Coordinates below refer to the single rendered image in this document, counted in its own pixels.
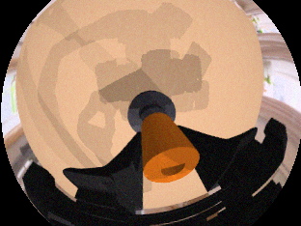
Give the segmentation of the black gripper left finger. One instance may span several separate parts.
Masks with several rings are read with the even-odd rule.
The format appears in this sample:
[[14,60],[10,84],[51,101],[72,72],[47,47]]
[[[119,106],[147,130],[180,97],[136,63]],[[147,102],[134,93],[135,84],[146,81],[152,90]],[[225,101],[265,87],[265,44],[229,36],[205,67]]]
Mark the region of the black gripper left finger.
[[103,193],[116,193],[134,207],[135,211],[144,209],[143,144],[140,131],[104,167],[66,167],[62,172],[77,189],[84,187]]

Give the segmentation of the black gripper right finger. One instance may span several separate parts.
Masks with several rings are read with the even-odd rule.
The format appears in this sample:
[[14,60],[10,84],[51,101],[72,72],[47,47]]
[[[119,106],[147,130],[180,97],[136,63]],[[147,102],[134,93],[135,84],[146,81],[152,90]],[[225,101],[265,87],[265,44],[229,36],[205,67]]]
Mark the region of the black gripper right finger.
[[219,186],[218,183],[233,163],[236,153],[250,144],[258,132],[257,127],[252,127],[250,131],[244,131],[240,135],[238,133],[231,139],[223,139],[223,137],[207,135],[207,133],[198,132],[193,128],[190,129],[181,125],[178,125],[178,128],[182,133],[185,133],[186,139],[200,153],[200,160],[198,160],[194,170],[200,176],[207,193]]

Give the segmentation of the orange tapered knob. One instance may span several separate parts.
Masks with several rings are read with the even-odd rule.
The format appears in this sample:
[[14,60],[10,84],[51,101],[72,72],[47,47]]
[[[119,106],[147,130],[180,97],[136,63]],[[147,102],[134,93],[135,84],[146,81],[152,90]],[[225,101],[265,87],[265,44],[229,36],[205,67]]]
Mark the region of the orange tapered knob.
[[150,114],[144,118],[140,131],[144,178],[155,183],[176,182],[197,166],[200,153],[170,116]]

